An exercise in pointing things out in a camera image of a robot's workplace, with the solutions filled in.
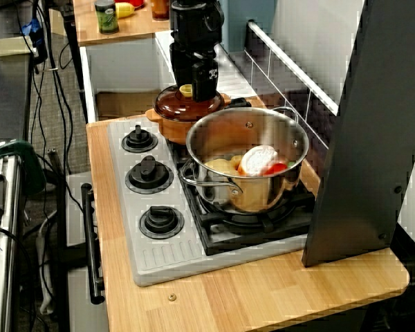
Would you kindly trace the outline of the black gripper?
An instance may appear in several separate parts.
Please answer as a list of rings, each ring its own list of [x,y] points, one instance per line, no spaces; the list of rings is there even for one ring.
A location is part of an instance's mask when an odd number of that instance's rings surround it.
[[[193,48],[188,45],[171,43],[169,47],[174,78],[178,87],[192,85],[192,95],[196,102],[203,102],[216,96],[218,64],[197,62],[216,57],[214,48]]]

